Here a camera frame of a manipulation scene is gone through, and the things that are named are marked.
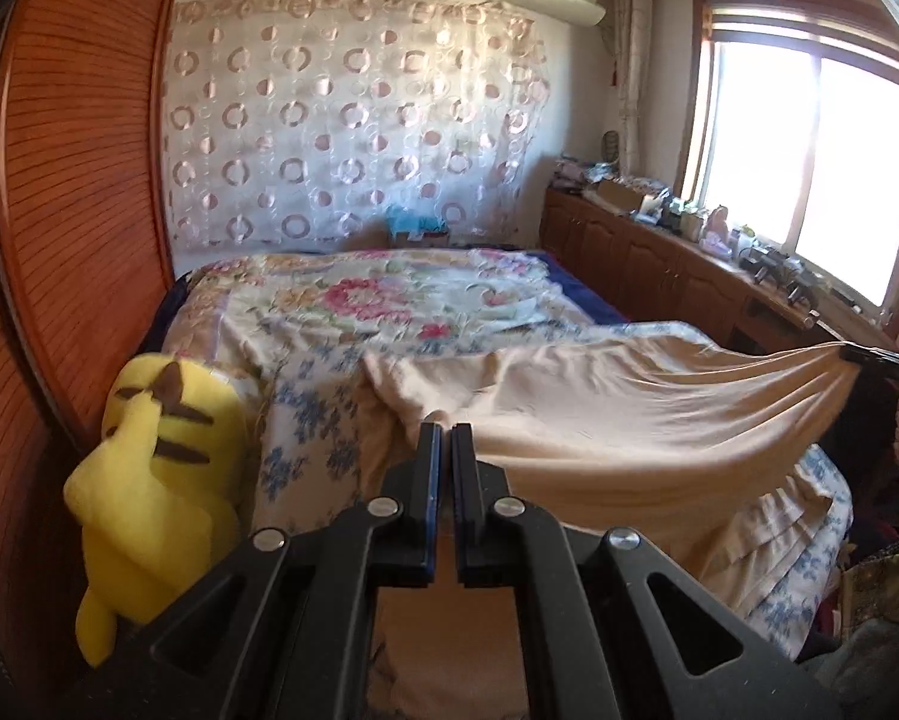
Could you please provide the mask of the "beige printed t-shirt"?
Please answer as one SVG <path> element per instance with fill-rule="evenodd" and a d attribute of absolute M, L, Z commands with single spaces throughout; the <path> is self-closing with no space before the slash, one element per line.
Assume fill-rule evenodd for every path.
<path fill-rule="evenodd" d="M 833 343 L 747 356 L 676 325 L 441 358 L 370 353 L 367 483 L 425 419 L 465 422 L 514 494 L 594 533 L 637 528 L 786 656 L 808 639 L 852 522 L 820 450 L 858 371 Z"/>

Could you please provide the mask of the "yellow plush toy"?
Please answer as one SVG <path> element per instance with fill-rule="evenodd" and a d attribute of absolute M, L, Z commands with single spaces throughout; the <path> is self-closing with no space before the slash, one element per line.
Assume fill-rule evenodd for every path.
<path fill-rule="evenodd" d="M 101 442 L 64 484 L 82 534 L 75 637 L 88 665 L 114 652 L 123 622 L 152 622 L 241 541 L 249 455 L 244 403 L 225 377 L 155 353 L 119 371 Z"/>

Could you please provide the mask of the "blue floral white bedsheet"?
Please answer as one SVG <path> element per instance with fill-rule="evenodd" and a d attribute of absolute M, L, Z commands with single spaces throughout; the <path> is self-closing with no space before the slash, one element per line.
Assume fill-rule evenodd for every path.
<path fill-rule="evenodd" d="M 534 338 L 514 343 L 504 337 L 471 344 L 456 341 L 440 355 L 415 355 L 410 349 L 365 344 L 355 358 L 337 348 L 329 358 L 314 351 L 296 353 L 280 366 L 262 390 L 260 402 L 260 465 L 254 500 L 256 527 L 277 527 L 289 533 L 311 532 L 334 520 L 359 500 L 376 496 L 388 468 L 412 454 L 415 439 L 399 439 L 383 461 L 376 483 L 363 478 L 360 460 L 365 450 L 358 424 L 362 361 L 370 353 L 407 353 L 441 358 L 480 355 L 514 346 L 582 343 L 593 325 L 576 337 Z"/>

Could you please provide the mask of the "wooden cabinet row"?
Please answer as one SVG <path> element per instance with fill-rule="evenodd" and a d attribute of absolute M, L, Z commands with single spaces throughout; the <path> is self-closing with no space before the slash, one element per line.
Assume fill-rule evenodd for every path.
<path fill-rule="evenodd" d="M 696 245 L 583 197 L 546 193 L 539 244 L 630 322 L 680 320 L 749 355 L 829 340 L 897 348 L 866 320 L 814 316 Z"/>

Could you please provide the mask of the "dark blue blanket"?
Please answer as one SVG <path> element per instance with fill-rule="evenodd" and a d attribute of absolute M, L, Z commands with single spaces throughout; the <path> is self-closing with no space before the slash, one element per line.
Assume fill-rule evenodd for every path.
<path fill-rule="evenodd" d="M 573 277 L 570 271 L 565 270 L 552 255 L 539 250 L 539 252 L 532 252 L 532 257 L 547 266 L 549 280 L 558 284 L 565 297 L 578 309 L 582 309 L 596 325 L 617 327 L 617 325 L 624 325 L 628 322 L 627 317 L 622 316 L 614 305 L 606 302 L 600 294 L 586 286 L 577 277 Z"/>

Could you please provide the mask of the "cardboard box on cabinet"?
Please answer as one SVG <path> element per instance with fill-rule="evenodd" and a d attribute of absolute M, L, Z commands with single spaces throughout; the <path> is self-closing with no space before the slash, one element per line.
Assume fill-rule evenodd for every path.
<path fill-rule="evenodd" d="M 616 181 L 603 181 L 594 185 L 596 197 L 616 208 L 622 215 L 633 215 L 642 210 L 645 194 Z"/>

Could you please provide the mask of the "pink floral quilt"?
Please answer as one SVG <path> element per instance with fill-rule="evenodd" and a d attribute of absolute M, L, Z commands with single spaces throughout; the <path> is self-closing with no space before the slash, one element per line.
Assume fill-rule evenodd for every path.
<path fill-rule="evenodd" d="M 456 341 L 560 340 L 594 325 L 550 266 L 520 250 L 251 255 L 205 265 L 186 286 L 161 349 L 257 383 L 306 351 L 440 355 Z"/>

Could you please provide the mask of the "blue tissue box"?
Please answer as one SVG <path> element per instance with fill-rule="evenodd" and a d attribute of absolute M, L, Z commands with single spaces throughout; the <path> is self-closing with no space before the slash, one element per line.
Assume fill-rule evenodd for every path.
<path fill-rule="evenodd" d="M 386 211 L 386 231 L 392 249 L 411 247 L 448 247 L 450 228 L 440 216 L 417 213 L 404 206 Z"/>

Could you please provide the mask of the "circle patterned sheer curtain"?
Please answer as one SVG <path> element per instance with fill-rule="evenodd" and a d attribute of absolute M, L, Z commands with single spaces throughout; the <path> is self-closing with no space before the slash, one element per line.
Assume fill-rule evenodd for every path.
<path fill-rule="evenodd" d="M 189 0 L 163 80 L 178 257 L 363 247 L 386 211 L 506 241 L 550 94 L 526 16 L 440 0 Z"/>

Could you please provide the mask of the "wooden slatted headboard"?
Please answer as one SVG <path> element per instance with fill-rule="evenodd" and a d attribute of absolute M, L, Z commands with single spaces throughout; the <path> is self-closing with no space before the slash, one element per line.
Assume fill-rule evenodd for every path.
<path fill-rule="evenodd" d="M 79 671 L 64 479 L 170 288 L 158 96 L 173 0 L 0 0 L 0 691 Z"/>

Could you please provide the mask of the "window with wooden frame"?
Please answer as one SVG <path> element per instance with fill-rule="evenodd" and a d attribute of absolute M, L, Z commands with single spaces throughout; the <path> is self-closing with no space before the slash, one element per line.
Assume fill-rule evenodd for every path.
<path fill-rule="evenodd" d="M 899 325 L 899 29 L 861 0 L 694 0 L 682 197 Z"/>

